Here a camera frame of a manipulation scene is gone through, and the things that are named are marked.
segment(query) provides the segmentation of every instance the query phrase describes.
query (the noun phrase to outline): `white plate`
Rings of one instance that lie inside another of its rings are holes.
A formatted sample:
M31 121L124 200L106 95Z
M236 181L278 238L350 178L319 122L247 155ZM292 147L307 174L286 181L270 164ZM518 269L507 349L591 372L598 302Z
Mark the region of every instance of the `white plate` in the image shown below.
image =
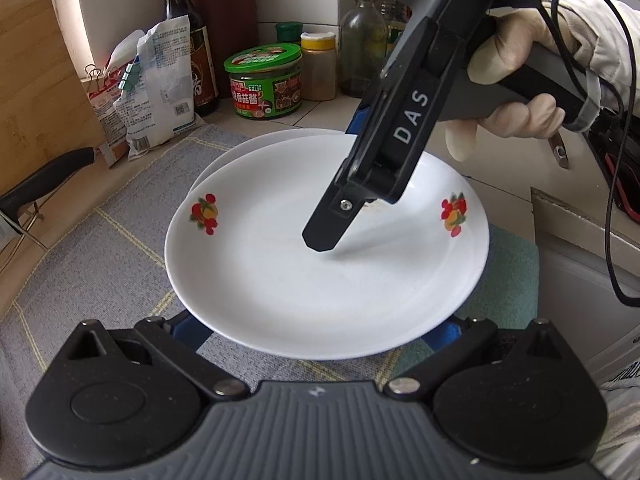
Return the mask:
M188 195L169 225L164 257L197 319L271 354L347 359L412 341L466 300L486 262L486 215L466 180L427 153L398 203L366 206L333 251L305 245L302 229L353 139L263 147ZM462 220L465 210L465 221L449 231L443 200L460 192L465 204L447 217ZM200 221L216 227L193 221L200 201Z
M197 177L196 181L191 186L189 193L196 189L209 175L215 171L226 166L228 163L236 160L247 153L254 152L258 148L265 146L271 146L276 142L282 142L283 140L298 139L300 137L313 137L318 135L344 135L344 132L338 130L327 130L325 128L292 128L290 130L280 130L279 132L271 132L270 134L254 137L253 139L246 140L242 144L231 148L228 152L220 155L216 160L209 164L204 171Z

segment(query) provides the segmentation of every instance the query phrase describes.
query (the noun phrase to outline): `black knife handle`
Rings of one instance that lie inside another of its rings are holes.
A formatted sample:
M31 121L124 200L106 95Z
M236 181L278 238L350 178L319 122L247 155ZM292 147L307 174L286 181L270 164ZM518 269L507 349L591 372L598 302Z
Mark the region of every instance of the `black knife handle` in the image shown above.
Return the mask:
M94 163L93 148L63 153L0 196L0 210L18 223L18 210L55 190L76 171Z

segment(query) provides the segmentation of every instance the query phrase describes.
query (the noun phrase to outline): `sauce jar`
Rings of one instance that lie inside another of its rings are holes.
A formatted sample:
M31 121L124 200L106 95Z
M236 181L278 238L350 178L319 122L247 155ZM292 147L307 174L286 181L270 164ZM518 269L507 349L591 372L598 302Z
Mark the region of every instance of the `sauce jar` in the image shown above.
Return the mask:
M300 108L300 47L292 43L257 46L225 61L236 112L273 119Z
M332 32L303 32L302 98L329 101L335 98L338 53Z
M302 22L276 23L278 43L295 43L296 45L299 45L302 27Z

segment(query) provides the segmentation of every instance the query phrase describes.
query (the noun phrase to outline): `gloved hand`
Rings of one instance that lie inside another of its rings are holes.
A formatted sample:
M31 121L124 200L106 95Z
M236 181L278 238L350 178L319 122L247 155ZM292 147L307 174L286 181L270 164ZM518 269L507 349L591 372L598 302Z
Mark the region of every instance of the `gloved hand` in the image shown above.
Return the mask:
M550 7L551 0L542 1L545 7ZM614 4L632 36L640 43L640 11L621 2ZM609 7L602 0L561 0L559 25L567 48L578 62L612 82L627 102L630 84L628 49L622 28ZM500 81L523 65L534 41L558 52L536 9L519 9L498 18L496 34L478 48L469 63L469 79L479 84ZM612 106L612 99L611 95L605 94L604 104ZM546 139L558 130L563 120L564 110L556 106L556 99L549 94L540 94L527 105L502 105L487 118L447 121L447 147L453 158L462 161L473 151L478 125L499 137Z

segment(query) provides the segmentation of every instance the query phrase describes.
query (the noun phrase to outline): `glass bottle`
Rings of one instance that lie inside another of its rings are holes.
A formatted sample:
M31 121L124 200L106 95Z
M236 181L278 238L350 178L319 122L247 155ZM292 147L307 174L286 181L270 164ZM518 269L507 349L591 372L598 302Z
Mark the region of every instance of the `glass bottle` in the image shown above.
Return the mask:
M197 13L191 0L164 0L164 18L170 20L188 16L191 27L191 78L193 79L193 105L201 117L218 107L218 88L211 58L207 26Z
M356 0L340 22L338 85L353 97L364 95L385 62L387 26L375 1Z
M396 46L398 38L400 38L406 23L402 18L401 6L395 1L384 2L380 5L380 14L386 21L386 54L388 55Z

